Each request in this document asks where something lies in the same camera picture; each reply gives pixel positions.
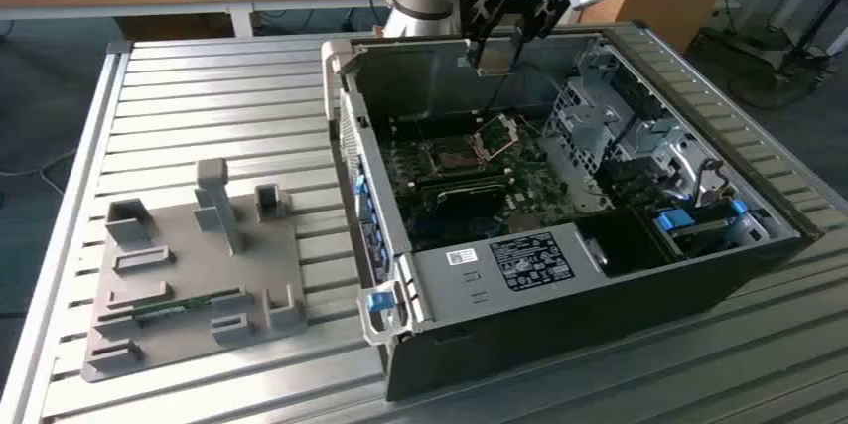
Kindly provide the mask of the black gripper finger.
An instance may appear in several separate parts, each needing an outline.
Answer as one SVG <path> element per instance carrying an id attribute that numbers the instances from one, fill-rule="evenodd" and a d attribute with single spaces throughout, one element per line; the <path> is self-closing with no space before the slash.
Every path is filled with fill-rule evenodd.
<path id="1" fill-rule="evenodd" d="M 514 50 L 511 70 L 519 67 L 526 43 L 535 38 L 544 38 L 551 33 L 568 7 L 570 0 L 523 0 L 520 2 L 519 19 L 511 35 Z"/>
<path id="2" fill-rule="evenodd" d="M 480 65 L 486 42 L 503 15 L 506 0 L 456 0 L 459 32 L 468 42 L 467 60 Z"/>

